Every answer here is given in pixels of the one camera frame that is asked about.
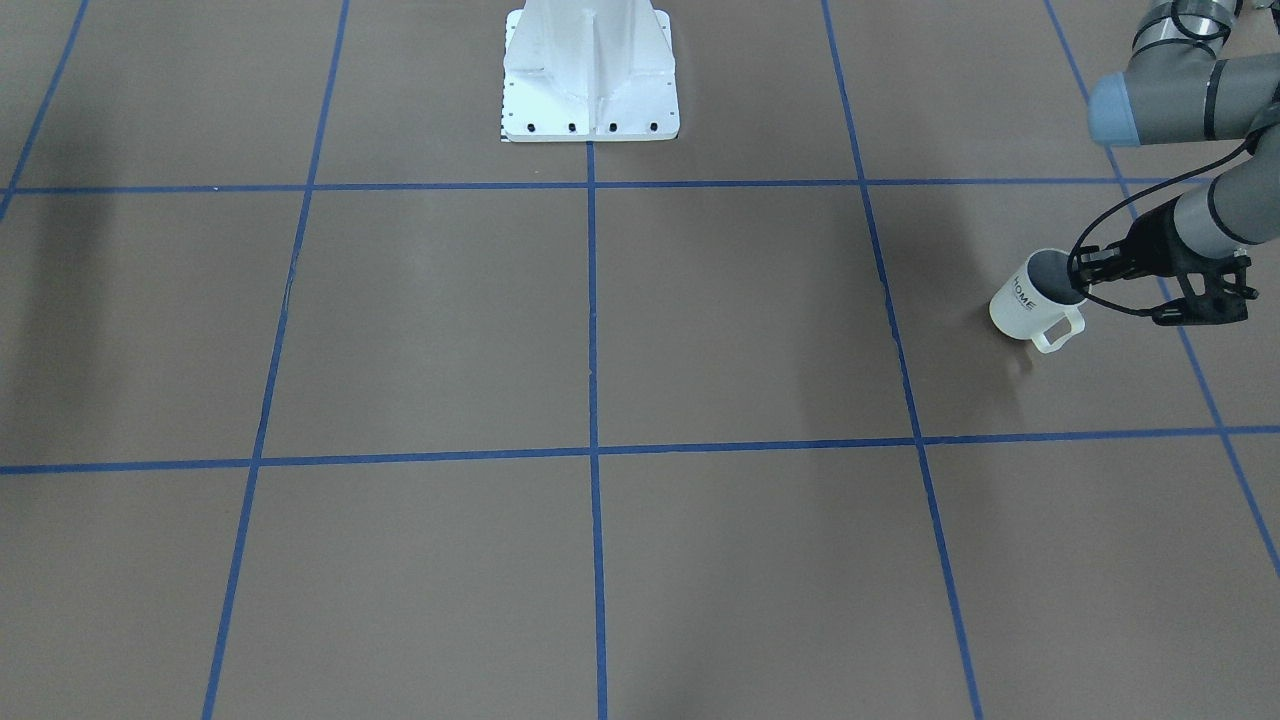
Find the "floor tile square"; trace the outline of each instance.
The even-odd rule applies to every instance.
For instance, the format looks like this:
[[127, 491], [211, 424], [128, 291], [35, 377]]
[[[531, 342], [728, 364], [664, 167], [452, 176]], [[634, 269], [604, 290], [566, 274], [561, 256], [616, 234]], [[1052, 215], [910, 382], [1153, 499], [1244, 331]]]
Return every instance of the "floor tile square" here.
[[[1084, 333], [1041, 355], [991, 322], [987, 305], [1019, 264], [1043, 247], [1069, 250], [1120, 197], [1115, 186], [872, 188], [925, 434], [1212, 425], [1174, 329], [1085, 306]], [[1128, 222], [1116, 217], [1094, 240], [1123, 237]], [[1151, 279], [1097, 292], [1164, 302]]]
[[22, 186], [306, 182], [340, 5], [91, 3]]
[[586, 193], [325, 192], [266, 450], [585, 446]]
[[1276, 575], [1219, 438], [929, 460], [989, 717], [1275, 717]]
[[244, 470], [0, 482], [0, 716], [198, 717]]
[[1111, 177], [1042, 4], [842, 1], [832, 19], [868, 177]]
[[602, 460], [611, 717], [969, 717], [911, 448]]
[[0, 464], [247, 457], [300, 201], [18, 197], [0, 225]]
[[671, 14], [680, 137], [600, 143], [600, 179], [856, 174], [819, 3], [654, 6]]
[[500, 141], [504, 26], [521, 6], [353, 3], [320, 181], [584, 182], [582, 143]]
[[219, 717], [595, 717], [584, 459], [262, 470]]
[[847, 187], [599, 196], [605, 443], [910, 436]]

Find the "light blue joint cap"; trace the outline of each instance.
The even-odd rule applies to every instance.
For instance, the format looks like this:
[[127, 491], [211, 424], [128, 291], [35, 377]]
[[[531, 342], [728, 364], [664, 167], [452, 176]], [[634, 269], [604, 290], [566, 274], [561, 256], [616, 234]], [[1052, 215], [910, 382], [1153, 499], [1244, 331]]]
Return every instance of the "light blue joint cap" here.
[[1089, 96], [1089, 135], [1098, 145], [1119, 147], [1142, 145], [1124, 73], [1107, 76], [1093, 88], [1093, 95]]

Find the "mug handle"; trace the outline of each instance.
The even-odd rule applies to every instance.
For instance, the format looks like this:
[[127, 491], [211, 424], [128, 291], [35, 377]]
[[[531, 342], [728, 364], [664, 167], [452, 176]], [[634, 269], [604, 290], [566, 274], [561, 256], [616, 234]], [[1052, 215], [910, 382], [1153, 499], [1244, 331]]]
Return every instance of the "mug handle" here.
[[1044, 333], [1032, 336], [1032, 342], [1036, 343], [1036, 350], [1039, 350], [1046, 355], [1050, 352], [1057, 352], [1064, 345], [1066, 345], [1066, 341], [1084, 332], [1084, 315], [1080, 314], [1078, 307], [1068, 307], [1064, 314], [1066, 315], [1068, 322], [1071, 323], [1071, 329], [1053, 342], [1050, 342]]

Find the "printed text on mug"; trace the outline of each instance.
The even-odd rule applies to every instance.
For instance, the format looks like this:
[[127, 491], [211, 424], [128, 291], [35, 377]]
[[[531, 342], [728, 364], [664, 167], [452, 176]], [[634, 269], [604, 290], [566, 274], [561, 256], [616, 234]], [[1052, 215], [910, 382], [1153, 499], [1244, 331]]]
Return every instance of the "printed text on mug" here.
[[1018, 301], [1023, 304], [1023, 307], [1028, 310], [1036, 309], [1036, 302], [1030, 297], [1027, 297], [1027, 291], [1023, 290], [1023, 278], [1018, 275], [1014, 277], [1014, 295], [1018, 296]]

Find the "blue tape line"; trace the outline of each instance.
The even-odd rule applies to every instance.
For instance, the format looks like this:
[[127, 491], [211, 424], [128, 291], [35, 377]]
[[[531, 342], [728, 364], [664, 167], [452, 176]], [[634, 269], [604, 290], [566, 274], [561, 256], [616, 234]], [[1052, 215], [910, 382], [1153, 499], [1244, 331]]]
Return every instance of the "blue tape line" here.
[[330, 182], [316, 192], [385, 192], [397, 190], [584, 190], [585, 182]]
[[1112, 439], [1140, 439], [1167, 437], [1211, 437], [1217, 428], [1156, 428], [1135, 430], [1066, 432], [1066, 433], [1010, 433], [986, 436], [936, 436], [924, 438], [924, 445], [1002, 445], [1015, 442], [1088, 442]]
[[206, 192], [302, 192], [305, 184], [140, 184], [122, 187], [19, 187], [15, 195], [178, 195]]
[[1274, 436], [1280, 434], [1280, 425], [1236, 425], [1226, 428], [1233, 436]]
[[[1169, 178], [1128, 178], [1132, 183], [1157, 184]], [[920, 186], [1074, 186], [1115, 184], [1115, 178], [882, 178], [850, 179], [762, 179], [762, 181], [653, 181], [596, 182], [596, 190], [730, 188], [730, 187], [920, 187]], [[1190, 178], [1188, 184], [1208, 183], [1210, 178]], [[393, 191], [513, 191], [584, 190], [585, 182], [347, 182], [315, 184], [142, 184], [86, 187], [19, 187], [13, 195], [180, 195], [232, 192], [393, 192]]]
[[773, 442], [705, 442], [671, 445], [613, 445], [600, 448], [600, 455], [675, 455], [675, 454], [716, 454], [716, 452], [768, 452], [791, 450], [838, 450], [855, 447], [910, 447], [914, 438], [864, 438], [864, 439], [812, 439], [812, 441], [773, 441]]
[[609, 664], [604, 612], [604, 518], [600, 503], [599, 301], [596, 293], [595, 143], [586, 143], [588, 434], [591, 461], [591, 553], [595, 574], [596, 717], [609, 717]]
[[471, 460], [527, 460], [536, 457], [586, 457], [586, 447], [545, 447], [530, 450], [462, 450], [440, 452], [383, 452], [374, 455], [314, 455], [264, 457], [262, 468], [308, 468], [316, 465], [392, 465], [408, 462], [465, 462]]
[[844, 187], [858, 184], [852, 178], [827, 179], [707, 179], [707, 181], [605, 181], [595, 183], [599, 190], [652, 190], [652, 188], [719, 188], [719, 187]]
[[239, 569], [244, 560], [244, 542], [248, 537], [248, 519], [253, 510], [253, 493], [257, 491], [257, 466], [250, 466], [248, 480], [244, 483], [244, 497], [241, 500], [239, 523], [236, 525], [236, 546], [232, 548], [232, 566], [227, 574], [227, 592], [223, 596], [223, 611], [218, 618], [218, 637], [214, 641], [214, 660], [209, 667], [209, 684], [205, 687], [205, 705], [200, 714], [202, 720], [212, 720], [214, 702], [218, 700], [218, 683], [223, 675], [223, 657], [227, 653], [227, 635], [232, 628], [232, 609], [236, 606], [236, 589], [239, 587]]
[[[351, 10], [351, 0], [342, 0], [342, 10], [338, 15], [338, 32], [333, 42], [333, 56], [329, 60], [329, 77], [325, 83], [324, 100], [320, 104], [320, 120], [316, 123], [315, 142], [311, 149], [311, 165], [307, 170], [307, 186], [314, 186], [316, 172], [320, 168], [320, 151], [324, 146], [324, 132], [329, 122], [329, 106], [333, 102], [333, 88], [338, 79], [338, 64], [342, 59], [342, 44], [347, 29], [347, 15]], [[262, 392], [262, 413], [259, 419], [257, 436], [253, 439], [252, 466], [248, 471], [248, 480], [244, 483], [244, 500], [241, 506], [241, 519], [236, 530], [236, 547], [232, 552], [232, 566], [227, 578], [227, 594], [223, 598], [223, 612], [218, 624], [218, 639], [214, 644], [214, 659], [209, 669], [209, 685], [205, 691], [205, 706], [202, 720], [211, 720], [214, 705], [218, 700], [218, 684], [221, 679], [223, 657], [227, 652], [227, 635], [230, 630], [232, 611], [236, 607], [236, 588], [239, 583], [241, 562], [244, 557], [244, 543], [248, 536], [250, 516], [253, 512], [253, 493], [257, 488], [259, 466], [262, 459], [262, 448], [266, 445], [266, 428], [271, 418], [271, 402], [275, 396], [275, 380], [280, 369], [280, 356], [284, 352], [284, 333], [289, 322], [289, 300], [293, 295], [293, 281], [298, 273], [298, 258], [302, 254], [302, 242], [307, 232], [307, 218], [311, 213], [312, 191], [305, 191], [302, 196], [302, 209], [298, 213], [298, 228], [293, 238], [293, 252], [289, 258], [289, 272], [284, 281], [284, 297], [280, 301], [280, 315], [275, 328], [275, 342], [271, 347], [271, 364], [266, 375], [266, 388]]]
[[[1080, 95], [1084, 97], [1084, 102], [1088, 104], [1089, 90], [1085, 87], [1084, 79], [1080, 77], [1080, 68], [1075, 61], [1075, 55], [1071, 53], [1071, 45], [1066, 40], [1066, 33], [1062, 31], [1062, 24], [1059, 22], [1057, 13], [1053, 10], [1053, 3], [1052, 0], [1043, 1], [1044, 9], [1048, 12], [1053, 28], [1057, 32], [1059, 41], [1062, 44], [1062, 51], [1066, 54], [1066, 60], [1071, 65], [1071, 73], [1075, 76], [1075, 82], [1080, 88]], [[1116, 182], [1120, 183], [1120, 190], [1124, 192], [1125, 197], [1129, 197], [1129, 182], [1125, 179], [1124, 172], [1120, 169], [1120, 163], [1116, 160], [1115, 152], [1107, 147], [1106, 154], [1107, 160], [1111, 163], [1111, 169], [1115, 172]], [[1129, 205], [1129, 215], [1133, 219], [1138, 219], [1138, 210], [1133, 205]], [[1171, 300], [1172, 295], [1170, 293], [1169, 284], [1165, 279], [1157, 278], [1157, 284], [1160, 286], [1160, 292], [1164, 295], [1165, 300]], [[1187, 352], [1187, 360], [1190, 363], [1192, 372], [1196, 374], [1196, 382], [1199, 384], [1201, 395], [1204, 397], [1204, 404], [1208, 407], [1210, 415], [1213, 418], [1213, 425], [1216, 427], [1217, 434], [1222, 441], [1222, 448], [1226, 451], [1228, 460], [1231, 464], [1231, 470], [1235, 473], [1236, 483], [1240, 486], [1240, 492], [1244, 495], [1249, 512], [1253, 515], [1253, 523], [1257, 527], [1258, 536], [1262, 538], [1262, 544], [1267, 551], [1267, 556], [1271, 559], [1271, 569], [1275, 571], [1276, 577], [1280, 577], [1280, 552], [1276, 551], [1275, 539], [1271, 537], [1271, 530], [1267, 528], [1266, 519], [1258, 509], [1253, 488], [1249, 486], [1249, 479], [1235, 454], [1235, 446], [1231, 443], [1231, 433], [1222, 421], [1217, 401], [1213, 398], [1213, 391], [1210, 388], [1208, 380], [1204, 377], [1204, 372], [1201, 368], [1199, 359], [1196, 355], [1196, 347], [1192, 345], [1187, 328], [1179, 327], [1178, 337], [1181, 340], [1183, 350]]]
[[836, 29], [831, 18], [829, 0], [822, 0], [823, 19], [827, 24], [827, 41], [831, 45], [831, 59], [836, 68], [836, 82], [840, 86], [840, 101], [845, 109], [845, 124], [849, 128], [849, 145], [854, 154], [854, 167], [860, 181], [859, 190], [863, 197], [863, 208], [867, 213], [867, 228], [870, 233], [872, 251], [876, 256], [876, 272], [879, 274], [881, 284], [884, 287], [884, 311], [888, 316], [890, 332], [893, 343], [897, 346], [897, 361], [902, 373], [902, 393], [906, 400], [908, 415], [911, 419], [911, 436], [915, 445], [916, 459], [920, 465], [920, 475], [924, 482], [924, 492], [929, 505], [929, 518], [933, 524], [933, 539], [938, 550], [938, 560], [942, 565], [942, 579], [947, 589], [947, 602], [951, 606], [951, 620], [955, 625], [956, 644], [960, 651], [960, 661], [964, 665], [965, 684], [969, 689], [969, 702], [973, 707], [974, 720], [983, 719], [982, 698], [978, 693], [978, 680], [973, 669], [973, 659], [969, 652], [969, 635], [964, 626], [964, 615], [960, 610], [960, 596], [956, 591], [955, 574], [951, 570], [951, 553], [947, 550], [946, 533], [942, 527], [942, 514], [938, 510], [937, 493], [933, 487], [933, 474], [929, 469], [928, 452], [920, 432], [920, 416], [915, 406], [915, 393], [911, 389], [911, 375], [906, 365], [906, 352], [902, 346], [902, 336], [899, 332], [897, 313], [893, 310], [893, 293], [890, 288], [888, 272], [884, 265], [884, 255], [881, 250], [879, 231], [876, 225], [876, 213], [872, 206], [870, 190], [867, 184], [867, 172], [863, 165], [861, 149], [858, 143], [858, 129], [854, 123], [854, 111], [849, 101], [849, 90], [845, 82], [844, 64], [840, 59], [840, 49], [836, 42]]
[[148, 473], [157, 470], [246, 469], [248, 459], [152, 460], [141, 462], [64, 462], [56, 465], [5, 465], [0, 475], [69, 475], [77, 473]]
[[[1274, 436], [1280, 434], [1280, 425], [1242, 425], [1228, 428], [1233, 436]], [[1036, 442], [1088, 442], [1140, 438], [1172, 437], [1215, 437], [1217, 428], [1152, 428], [1132, 430], [1082, 430], [1061, 433], [1009, 433], [975, 436], [924, 436], [924, 445], [1010, 445]], [[599, 446], [595, 454], [600, 456], [626, 455], [677, 455], [677, 454], [721, 454], [721, 452], [769, 452], [799, 450], [850, 450], [873, 447], [911, 447], [914, 437], [888, 438], [847, 438], [812, 441], [764, 441], [764, 442], [705, 442], [705, 443], [659, 443], [659, 445], [612, 445]], [[137, 462], [68, 462], [52, 465], [4, 465], [0, 475], [59, 475], [78, 473], [145, 473], [161, 470], [209, 470], [259, 468], [306, 468], [317, 465], [383, 465], [412, 462], [466, 462], [474, 460], [522, 460], [539, 457], [589, 457], [590, 447], [534, 447], [518, 450], [458, 450], [431, 452], [385, 452], [367, 455], [297, 455], [262, 457], [227, 457], [212, 460], [148, 460]]]
[[54, 94], [58, 92], [58, 83], [63, 81], [63, 72], [67, 69], [67, 61], [72, 56], [72, 49], [76, 47], [76, 38], [79, 37], [81, 23], [84, 20], [84, 12], [88, 10], [88, 0], [81, 0], [81, 6], [76, 12], [76, 19], [72, 22], [70, 33], [67, 36], [67, 45], [63, 46], [63, 55], [58, 59], [58, 68], [54, 70], [52, 79], [49, 81], [49, 88], [45, 90], [45, 97], [40, 101], [40, 109], [36, 110], [36, 119], [31, 123], [31, 131], [27, 133], [27, 141], [22, 145], [22, 154], [18, 155], [18, 164], [13, 169], [13, 176], [9, 177], [9, 190], [0, 200], [0, 220], [4, 220], [5, 214], [9, 213], [9, 204], [13, 201], [14, 190], [18, 188], [18, 181], [22, 179], [23, 170], [27, 169], [27, 161], [31, 159], [31, 150], [36, 146], [36, 136], [40, 135], [40, 127], [45, 124], [45, 115], [49, 113], [49, 105], [54, 101]]

